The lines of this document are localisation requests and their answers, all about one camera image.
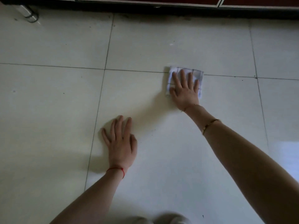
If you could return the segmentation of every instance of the person's left hand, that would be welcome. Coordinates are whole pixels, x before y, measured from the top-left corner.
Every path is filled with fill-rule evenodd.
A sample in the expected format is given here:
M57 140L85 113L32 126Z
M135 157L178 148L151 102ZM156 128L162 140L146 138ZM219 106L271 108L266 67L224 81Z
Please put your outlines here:
M129 118L122 135L123 116L113 120L110 129L110 139L106 130L102 129L103 139L109 150L109 168L123 168L126 173L137 155L137 140L130 134L132 118Z

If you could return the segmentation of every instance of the folded cloth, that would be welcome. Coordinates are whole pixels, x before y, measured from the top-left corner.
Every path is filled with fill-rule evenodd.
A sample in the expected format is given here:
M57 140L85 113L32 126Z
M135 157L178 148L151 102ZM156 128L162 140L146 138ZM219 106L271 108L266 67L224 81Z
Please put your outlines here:
M195 80L197 80L197 79L199 80L198 98L201 98L202 97L202 80L203 80L204 72L195 70L195 69L182 68L182 67L170 67L166 95L170 95L169 89L171 87L173 87L173 88L176 87L174 85L174 81L172 79L172 72L175 72L177 74L178 79L181 82L181 74L179 73L181 69L184 70L187 80L188 80L188 74L190 72L193 73L193 83L195 82Z

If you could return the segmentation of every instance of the silver cylindrical leg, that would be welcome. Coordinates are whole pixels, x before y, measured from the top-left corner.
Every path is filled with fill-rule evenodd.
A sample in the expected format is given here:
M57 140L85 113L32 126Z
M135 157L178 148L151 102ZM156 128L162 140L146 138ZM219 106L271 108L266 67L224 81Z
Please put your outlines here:
M38 14L36 14L32 9L26 5L13 5L16 10L18 10L28 22L34 23L38 20Z

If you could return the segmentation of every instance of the red cabinet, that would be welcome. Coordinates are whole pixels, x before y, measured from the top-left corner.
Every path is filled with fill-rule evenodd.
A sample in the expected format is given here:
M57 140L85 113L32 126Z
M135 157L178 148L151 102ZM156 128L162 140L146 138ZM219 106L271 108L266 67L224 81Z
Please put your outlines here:
M220 7L296 8L299 0L222 0Z
M182 6L207 6L217 7L220 0L93 0L93 1L113 1L125 3L146 3L161 5L182 5Z

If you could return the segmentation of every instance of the red string bracelet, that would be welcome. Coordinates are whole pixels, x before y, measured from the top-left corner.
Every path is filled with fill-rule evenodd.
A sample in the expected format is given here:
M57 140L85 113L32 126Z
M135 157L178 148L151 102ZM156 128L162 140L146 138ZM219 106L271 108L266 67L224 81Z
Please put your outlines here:
M123 168L109 168L107 171L109 171L109 170L112 170L112 169L120 169L120 170L122 170L123 171Z

